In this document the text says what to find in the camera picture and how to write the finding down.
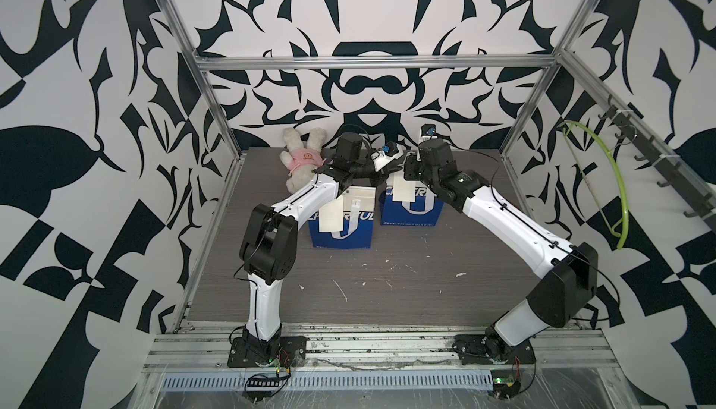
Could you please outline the blue white paper bag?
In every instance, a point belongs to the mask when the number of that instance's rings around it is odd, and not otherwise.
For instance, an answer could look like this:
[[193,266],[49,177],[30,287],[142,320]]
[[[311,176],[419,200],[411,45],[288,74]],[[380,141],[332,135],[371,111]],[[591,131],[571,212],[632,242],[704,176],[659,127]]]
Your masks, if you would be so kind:
[[376,188],[352,186],[344,198],[344,226],[340,234],[319,232],[319,211],[308,222],[314,248],[369,249],[372,243],[376,209]]
[[389,181],[380,194],[380,223],[383,226],[436,226],[444,203],[425,186],[417,185],[412,202],[393,199]]

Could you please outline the white paper receipt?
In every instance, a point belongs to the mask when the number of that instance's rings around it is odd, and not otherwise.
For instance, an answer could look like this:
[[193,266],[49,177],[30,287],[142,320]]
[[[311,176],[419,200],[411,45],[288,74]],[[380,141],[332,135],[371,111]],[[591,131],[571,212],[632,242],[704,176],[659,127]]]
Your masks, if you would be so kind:
[[344,226],[344,198],[339,196],[319,210],[319,232],[340,234]]
[[393,202],[413,203],[415,199],[415,183],[397,183],[393,186]]

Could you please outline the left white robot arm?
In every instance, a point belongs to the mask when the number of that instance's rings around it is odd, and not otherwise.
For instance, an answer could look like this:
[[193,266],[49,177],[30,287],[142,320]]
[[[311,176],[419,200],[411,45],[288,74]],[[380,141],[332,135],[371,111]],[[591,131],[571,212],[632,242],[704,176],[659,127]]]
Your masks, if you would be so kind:
[[393,142],[362,154],[365,139],[339,137],[336,151],[311,174],[307,185],[271,206],[251,212],[240,248],[251,300],[242,338],[260,347],[281,337],[283,280],[296,263],[298,233],[307,224],[328,242],[367,248],[372,236],[376,187],[395,171],[404,150]]

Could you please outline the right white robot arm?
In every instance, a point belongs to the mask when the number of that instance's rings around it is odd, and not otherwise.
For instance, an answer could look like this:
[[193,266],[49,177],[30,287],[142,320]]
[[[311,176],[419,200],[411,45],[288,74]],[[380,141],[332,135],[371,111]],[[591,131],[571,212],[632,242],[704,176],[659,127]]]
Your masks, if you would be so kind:
[[426,185],[444,203],[503,241],[540,281],[486,330],[485,356],[497,359],[546,330],[562,328],[595,296],[597,252],[551,233],[504,200],[473,170],[460,170],[448,144],[432,139],[406,157],[405,178]]

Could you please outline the white pink plush bunny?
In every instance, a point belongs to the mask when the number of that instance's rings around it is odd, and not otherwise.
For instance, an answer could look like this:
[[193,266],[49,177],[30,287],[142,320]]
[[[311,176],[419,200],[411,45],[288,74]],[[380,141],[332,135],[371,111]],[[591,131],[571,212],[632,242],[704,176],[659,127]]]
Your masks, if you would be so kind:
[[292,128],[283,131],[285,151],[281,152],[280,160],[288,170],[286,188],[290,194],[298,192],[315,176],[315,170],[324,164],[322,149],[327,139],[324,129],[311,129],[306,142],[301,134]]

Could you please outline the green clothes hanger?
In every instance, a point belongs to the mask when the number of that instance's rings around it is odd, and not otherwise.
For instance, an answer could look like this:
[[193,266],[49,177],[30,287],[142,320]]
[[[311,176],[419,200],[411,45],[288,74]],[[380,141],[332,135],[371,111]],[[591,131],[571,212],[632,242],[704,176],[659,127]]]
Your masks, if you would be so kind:
[[[579,146],[572,141],[576,138],[574,133],[581,132],[585,136],[585,143],[581,144],[583,153],[586,155],[592,148],[598,149],[604,161],[592,160],[590,165],[594,165],[594,170],[587,172],[588,165],[584,163],[583,157],[578,154]],[[608,233],[616,241],[615,248],[620,251],[626,247],[628,236],[631,228],[630,219],[630,202],[628,190],[622,170],[615,158],[615,149],[619,146],[620,141],[613,147],[606,144],[605,140],[591,129],[588,125],[575,120],[564,120],[559,124],[559,133],[561,134],[569,153],[572,156],[574,164],[576,164],[579,177],[582,183],[587,187],[587,191],[591,195],[598,215],[602,217],[602,222],[606,225]],[[606,213],[606,203],[603,201],[608,191],[615,192],[618,204],[617,217],[610,219]]]

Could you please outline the green lit circuit board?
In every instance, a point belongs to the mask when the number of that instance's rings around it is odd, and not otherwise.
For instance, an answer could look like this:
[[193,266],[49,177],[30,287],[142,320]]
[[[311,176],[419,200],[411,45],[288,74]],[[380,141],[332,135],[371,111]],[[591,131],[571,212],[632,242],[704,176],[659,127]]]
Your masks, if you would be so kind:
[[505,370],[492,370],[492,391],[490,395],[501,401],[509,401],[521,392],[521,379],[514,373]]

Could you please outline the black connector strip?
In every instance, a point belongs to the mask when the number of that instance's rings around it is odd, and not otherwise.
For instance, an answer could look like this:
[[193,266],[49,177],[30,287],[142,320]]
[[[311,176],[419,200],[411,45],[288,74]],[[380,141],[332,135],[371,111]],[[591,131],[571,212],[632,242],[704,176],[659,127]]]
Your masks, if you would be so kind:
[[262,374],[251,375],[244,382],[244,397],[253,403],[262,402],[281,392],[290,379],[290,374],[273,377]]

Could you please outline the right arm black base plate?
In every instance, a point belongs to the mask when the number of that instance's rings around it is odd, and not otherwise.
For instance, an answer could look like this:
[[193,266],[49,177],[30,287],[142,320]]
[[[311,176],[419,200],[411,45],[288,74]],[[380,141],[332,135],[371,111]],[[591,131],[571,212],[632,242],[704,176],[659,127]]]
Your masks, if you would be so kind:
[[497,334],[458,334],[453,339],[452,350],[463,365],[531,365],[536,362],[530,340],[511,347]]

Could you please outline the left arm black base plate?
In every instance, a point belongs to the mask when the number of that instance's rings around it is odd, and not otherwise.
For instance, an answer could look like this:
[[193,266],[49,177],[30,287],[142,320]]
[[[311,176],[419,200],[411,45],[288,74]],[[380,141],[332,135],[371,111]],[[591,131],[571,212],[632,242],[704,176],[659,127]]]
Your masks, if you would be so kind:
[[281,336],[268,342],[260,342],[253,336],[237,337],[231,341],[227,367],[300,366],[306,358],[307,343],[308,338],[304,336]]

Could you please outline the black wall hook rack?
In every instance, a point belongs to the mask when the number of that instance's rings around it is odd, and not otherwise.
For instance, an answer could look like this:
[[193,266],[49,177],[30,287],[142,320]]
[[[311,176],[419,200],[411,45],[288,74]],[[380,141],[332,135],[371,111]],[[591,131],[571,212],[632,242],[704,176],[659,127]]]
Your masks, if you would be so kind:
[[684,216],[698,218],[710,230],[715,231],[715,189],[702,179],[697,172],[664,142],[630,108],[620,108],[613,95],[598,98],[602,107],[600,121],[606,121],[616,128],[615,148],[626,146],[636,151],[634,160],[655,169],[661,177],[656,184],[661,188],[673,189],[686,203]]

